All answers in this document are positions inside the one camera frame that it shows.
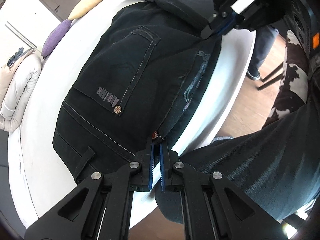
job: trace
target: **yellow pillow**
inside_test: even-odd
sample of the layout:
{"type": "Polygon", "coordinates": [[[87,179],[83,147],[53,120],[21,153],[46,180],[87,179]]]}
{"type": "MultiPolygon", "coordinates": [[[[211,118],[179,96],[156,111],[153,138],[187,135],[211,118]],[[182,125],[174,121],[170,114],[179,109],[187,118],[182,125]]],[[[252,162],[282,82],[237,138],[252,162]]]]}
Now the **yellow pillow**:
{"type": "Polygon", "coordinates": [[[78,4],[73,8],[72,12],[70,13],[68,19],[74,20],[77,18],[82,17],[92,8],[97,6],[102,0],[81,0],[78,4]]]}

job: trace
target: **chair leg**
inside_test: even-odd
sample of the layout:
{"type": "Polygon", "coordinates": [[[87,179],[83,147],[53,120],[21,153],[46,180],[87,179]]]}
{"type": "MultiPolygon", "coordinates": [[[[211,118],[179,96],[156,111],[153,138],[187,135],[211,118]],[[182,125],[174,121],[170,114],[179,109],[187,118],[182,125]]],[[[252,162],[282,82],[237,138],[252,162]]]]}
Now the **chair leg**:
{"type": "Polygon", "coordinates": [[[283,62],[278,67],[276,67],[275,70],[272,71],[269,75],[267,75],[265,78],[262,78],[261,81],[263,83],[268,81],[274,74],[276,74],[282,68],[283,68],[283,62]]]}
{"type": "Polygon", "coordinates": [[[272,84],[276,83],[277,81],[282,79],[282,73],[278,76],[276,76],[274,79],[271,79],[269,82],[263,84],[262,86],[258,87],[258,90],[261,91],[269,86],[271,86],[272,84]]]}

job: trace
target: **silver screw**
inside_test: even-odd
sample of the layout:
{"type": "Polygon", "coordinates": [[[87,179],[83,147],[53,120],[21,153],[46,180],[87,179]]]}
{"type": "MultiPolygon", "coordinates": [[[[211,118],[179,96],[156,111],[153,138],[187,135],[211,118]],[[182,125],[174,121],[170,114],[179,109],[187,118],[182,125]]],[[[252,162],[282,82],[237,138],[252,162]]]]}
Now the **silver screw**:
{"type": "Polygon", "coordinates": [[[101,178],[101,173],[100,172],[94,172],[91,174],[92,179],[100,179],[101,178]]]}
{"type": "Polygon", "coordinates": [[[181,168],[184,167],[184,163],[182,163],[182,162],[176,162],[176,163],[174,164],[174,166],[175,166],[177,169],[181,169],[181,168]]]}
{"type": "Polygon", "coordinates": [[[130,168],[135,169],[135,168],[138,168],[140,166],[140,164],[138,162],[132,162],[132,163],[130,163],[129,166],[130,166],[130,168]]]}
{"type": "Polygon", "coordinates": [[[212,177],[214,179],[221,179],[222,178],[222,174],[218,171],[215,171],[213,174],[212,174],[212,177]]]}

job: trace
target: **person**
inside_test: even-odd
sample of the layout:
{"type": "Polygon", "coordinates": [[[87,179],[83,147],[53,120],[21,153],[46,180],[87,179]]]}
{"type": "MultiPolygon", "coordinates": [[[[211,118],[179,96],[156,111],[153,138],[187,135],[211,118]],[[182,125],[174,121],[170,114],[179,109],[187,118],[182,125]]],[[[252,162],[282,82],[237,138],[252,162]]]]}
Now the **person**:
{"type": "Polygon", "coordinates": [[[268,56],[278,34],[278,29],[271,25],[266,25],[256,31],[253,53],[246,74],[251,80],[257,81],[260,79],[259,68],[268,56]]]}
{"type": "MultiPolygon", "coordinates": [[[[317,198],[320,192],[320,71],[308,81],[309,61],[288,31],[279,93],[263,128],[180,157],[197,171],[220,171],[276,220],[317,198]]],[[[182,223],[180,193],[162,192],[163,215],[182,223]]]]}

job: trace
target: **orange light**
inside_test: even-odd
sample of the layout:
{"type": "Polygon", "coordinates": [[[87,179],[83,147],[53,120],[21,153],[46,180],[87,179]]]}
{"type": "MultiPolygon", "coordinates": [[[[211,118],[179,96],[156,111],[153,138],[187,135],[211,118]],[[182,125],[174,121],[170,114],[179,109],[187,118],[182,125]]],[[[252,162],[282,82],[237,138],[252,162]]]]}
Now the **orange light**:
{"type": "Polygon", "coordinates": [[[320,45],[320,33],[317,33],[315,36],[313,36],[313,49],[318,48],[320,45]]]}

